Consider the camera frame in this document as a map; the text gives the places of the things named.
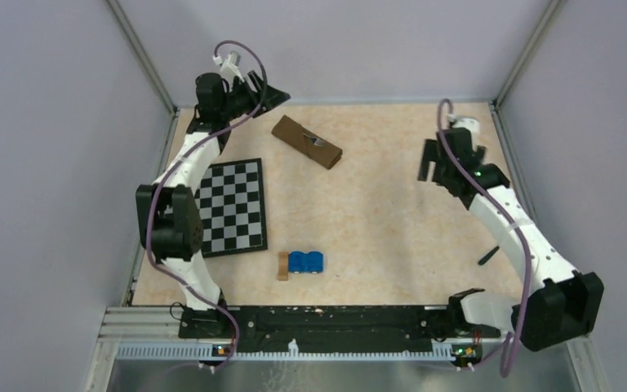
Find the brown cloth napkin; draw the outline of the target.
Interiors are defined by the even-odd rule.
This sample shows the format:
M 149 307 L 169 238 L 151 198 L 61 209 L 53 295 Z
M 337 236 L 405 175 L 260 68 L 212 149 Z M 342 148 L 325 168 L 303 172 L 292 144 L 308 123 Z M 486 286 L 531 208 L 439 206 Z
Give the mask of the brown cloth napkin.
M 283 116 L 278 121 L 271 134 L 327 170 L 332 169 L 343 156 L 342 148 L 288 116 Z

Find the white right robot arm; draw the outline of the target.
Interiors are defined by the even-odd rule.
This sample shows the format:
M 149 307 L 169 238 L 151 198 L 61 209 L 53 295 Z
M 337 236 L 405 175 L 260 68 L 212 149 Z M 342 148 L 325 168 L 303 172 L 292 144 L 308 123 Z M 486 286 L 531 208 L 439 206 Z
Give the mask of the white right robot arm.
M 483 161 L 485 154 L 485 147 L 472 145 L 466 128 L 439 132 L 425 140 L 418 178 L 445 188 L 482 222 L 527 293 L 511 297 L 470 289 L 455 294 L 446 314 L 448 330 L 468 336 L 483 325 L 514 333 L 521 324 L 518 339 L 530 351 L 590 334 L 603 298 L 602 280 L 594 272 L 581 273 L 553 248 L 502 170 Z

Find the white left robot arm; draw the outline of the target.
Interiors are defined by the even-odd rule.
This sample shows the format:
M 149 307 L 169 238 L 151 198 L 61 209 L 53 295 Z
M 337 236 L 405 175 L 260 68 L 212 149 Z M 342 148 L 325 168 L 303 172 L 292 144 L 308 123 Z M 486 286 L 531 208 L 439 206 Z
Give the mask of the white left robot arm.
M 290 99 L 269 85 L 266 72 L 243 80 L 204 73 L 195 80 L 197 104 L 183 143 L 167 169 L 136 190 L 140 243 L 149 263 L 185 294 L 185 321 L 198 320 L 209 337 L 229 327 L 221 289 L 202 255 L 203 225 L 195 193 L 207 169 L 224 151 L 230 133 Z

